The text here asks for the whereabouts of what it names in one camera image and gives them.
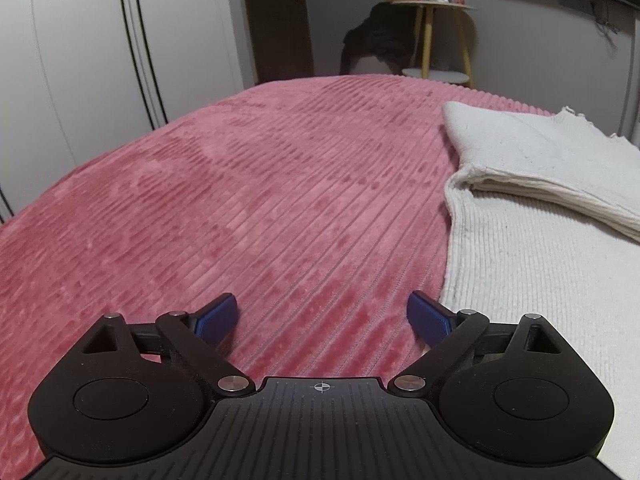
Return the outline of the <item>white wardrobe doors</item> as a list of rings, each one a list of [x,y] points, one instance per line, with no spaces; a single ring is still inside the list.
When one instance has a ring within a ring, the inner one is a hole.
[[[1,0],[1,215],[253,83],[241,0]]]

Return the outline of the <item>pink corduroy bed blanket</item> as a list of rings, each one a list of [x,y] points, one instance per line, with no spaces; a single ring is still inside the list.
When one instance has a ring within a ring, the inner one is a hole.
[[[105,313],[146,323],[223,292],[224,352],[266,376],[390,378],[423,352],[458,166],[440,108],[505,96],[397,76],[262,84],[87,162],[1,228],[1,474],[39,462],[32,392]]]

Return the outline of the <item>white ribbed knit sweater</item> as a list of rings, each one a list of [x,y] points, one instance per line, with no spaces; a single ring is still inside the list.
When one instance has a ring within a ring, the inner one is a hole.
[[[564,108],[442,107],[459,168],[440,300],[500,322],[543,315],[615,404],[602,460],[639,474],[639,151]]]

